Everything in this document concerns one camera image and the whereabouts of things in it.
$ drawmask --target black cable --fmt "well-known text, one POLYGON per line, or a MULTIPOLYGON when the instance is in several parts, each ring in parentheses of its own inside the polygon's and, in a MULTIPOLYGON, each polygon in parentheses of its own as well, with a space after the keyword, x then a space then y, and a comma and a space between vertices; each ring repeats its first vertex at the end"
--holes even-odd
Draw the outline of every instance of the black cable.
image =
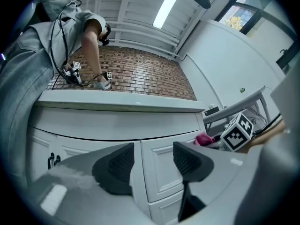
POLYGON ((207 133, 210 131, 210 127, 211 127, 212 123, 209 124, 209 127, 207 129, 207 133))
POLYGON ((81 6, 82 2, 81 0, 76 0, 77 2, 80 2, 80 4, 78 5, 79 7, 81 6))
POLYGON ((55 86, 55 84, 56 84, 56 82, 57 82, 57 80, 58 80, 58 78, 60 77, 60 75, 58 74, 58 76, 57 76, 57 78, 56 78, 56 80, 55 80, 55 82, 54 82, 54 84, 53 84, 53 87, 52 87, 52 89, 51 90, 53 90, 54 89, 54 86, 55 86))
POLYGON ((272 126, 272 124, 280 117, 281 114, 278 114, 271 122, 269 122, 266 126, 264 126, 262 129, 259 129, 254 132, 253 136, 257 136, 261 133, 263 133, 265 130, 267 130, 269 127, 272 126))
POLYGON ((64 31, 64 29, 62 27, 62 24, 61 24, 61 16, 62 16, 62 13, 60 14, 60 27, 61 27, 61 32, 62 32, 62 38, 64 39, 64 43, 65 43, 65 47, 66 47, 66 60, 65 60, 64 64, 67 64, 69 52, 68 52, 68 44, 67 44, 65 31, 64 31))
POLYGON ((273 89, 271 89, 271 88, 269 88, 269 87, 267 87, 267 86, 264 86, 264 87, 270 89, 271 91, 273 91, 273 89))
MULTIPOLYGON (((67 76, 63 75, 63 73, 59 70, 59 68, 58 68, 58 66, 57 66, 57 64, 56 64, 56 62, 55 62, 55 58, 54 58, 54 54, 53 54, 53 34, 54 34, 55 24, 56 24, 56 22, 57 22, 58 19, 60 19, 60 22, 61 22, 61 15, 62 15, 63 11, 64 11, 68 6, 70 6, 72 3, 75 3, 75 1, 78 1, 78 0, 72 0, 72 1, 70 1, 70 2, 62 9, 62 11, 60 12, 60 14, 58 14, 56 20, 55 20, 54 23, 53 23, 52 32, 51 32, 51 38, 50 38, 50 54, 51 54, 51 58, 52 58, 53 64, 54 64, 54 66, 55 66, 57 72, 59 73, 59 75, 60 75, 63 79, 65 79, 68 83, 75 84, 76 86, 79 86, 79 87, 86 87, 86 86, 90 85, 97 77, 103 75, 104 73, 101 73, 101 74, 98 74, 98 75, 94 76, 93 79, 92 79, 91 81, 89 81, 89 82, 88 82, 87 84, 85 84, 85 85, 82 85, 82 84, 79 85, 79 84, 77 84, 77 83, 75 83, 75 82, 69 80, 69 79, 67 78, 67 76)), ((64 36, 64 29, 63 29, 62 25, 61 25, 61 30, 62 30, 62 34, 63 34, 63 38, 64 38, 64 43, 65 43, 66 50, 68 50, 68 44, 67 44, 67 40, 66 40, 66 38, 65 38, 65 36, 64 36)))

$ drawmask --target person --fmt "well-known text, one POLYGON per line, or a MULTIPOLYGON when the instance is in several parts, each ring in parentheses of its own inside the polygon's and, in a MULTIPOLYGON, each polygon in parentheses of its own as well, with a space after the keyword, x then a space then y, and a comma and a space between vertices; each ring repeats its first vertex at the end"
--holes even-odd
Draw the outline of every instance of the person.
POLYGON ((237 152, 248 153, 252 147, 266 144, 274 136, 285 132, 286 132, 285 122, 283 121, 283 119, 280 119, 274 126, 270 127, 269 129, 265 130, 262 134, 250 140, 247 144, 245 144, 245 146, 241 147, 237 152))
MULTIPOLYGON (((55 17, 58 7, 61 9, 70 1, 44 0, 44 9, 50 18, 55 17)), ((56 22, 52 47, 57 66, 66 64, 66 51, 72 55, 81 46, 94 75, 101 74, 98 40, 106 41, 111 31, 105 19, 90 11, 81 11, 76 3, 64 10, 61 19, 67 48, 60 24, 56 22)), ((25 146, 30 111, 54 75, 50 51, 54 20, 56 17, 28 26, 12 46, 0 73, 0 152, 11 179, 21 187, 27 186, 25 146)), ((101 75, 95 86, 106 90, 110 81, 101 75)))

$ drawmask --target cabinet door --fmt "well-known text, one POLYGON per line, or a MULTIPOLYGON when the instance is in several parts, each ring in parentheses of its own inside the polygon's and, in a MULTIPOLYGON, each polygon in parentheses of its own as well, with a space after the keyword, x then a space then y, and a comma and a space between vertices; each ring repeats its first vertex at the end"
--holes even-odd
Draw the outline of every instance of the cabinet door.
POLYGON ((141 141, 142 164, 149 202, 171 196, 183 189, 182 176, 173 162, 173 142, 192 142, 200 133, 141 141))
POLYGON ((58 155, 57 135, 47 133, 32 127, 27 130, 26 170, 28 183, 32 183, 48 170, 48 158, 53 152, 58 155))
POLYGON ((177 224, 182 196, 183 191, 180 191, 170 197, 149 203, 152 221, 158 225, 177 224))
MULTIPOLYGON (((115 146, 129 142, 102 142, 91 141, 84 139, 68 138, 58 136, 57 144, 60 149, 61 160, 67 159, 71 156, 80 155, 83 153, 104 149, 110 146, 115 146)), ((133 190, 133 196, 137 206, 150 217, 149 206, 146 195, 146 187, 144 181, 142 155, 141 155, 141 142, 134 141, 135 144, 135 164, 132 168, 130 175, 130 186, 133 190)))

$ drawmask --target hand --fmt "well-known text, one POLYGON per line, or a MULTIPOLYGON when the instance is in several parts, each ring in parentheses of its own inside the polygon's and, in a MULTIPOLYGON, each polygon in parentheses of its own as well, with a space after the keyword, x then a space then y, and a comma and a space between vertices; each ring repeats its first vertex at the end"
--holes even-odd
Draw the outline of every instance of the hand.
POLYGON ((64 70, 66 70, 66 71, 67 71, 67 70, 71 70, 71 69, 72 69, 72 67, 71 67, 71 65, 70 65, 70 64, 68 64, 68 63, 67 63, 67 64, 65 64, 65 65, 62 65, 62 66, 60 67, 60 69, 61 69, 61 70, 63 70, 63 69, 64 69, 64 70))

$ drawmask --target window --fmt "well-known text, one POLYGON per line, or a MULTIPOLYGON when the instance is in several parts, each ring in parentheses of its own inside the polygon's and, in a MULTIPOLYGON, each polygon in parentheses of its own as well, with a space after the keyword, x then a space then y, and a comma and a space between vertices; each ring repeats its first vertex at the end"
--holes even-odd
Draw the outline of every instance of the window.
POLYGON ((298 37, 275 0, 230 0, 216 21, 245 34, 281 68, 299 52, 298 37))
POLYGON ((240 30, 253 15, 254 12, 241 7, 232 6, 219 22, 236 30, 240 30))

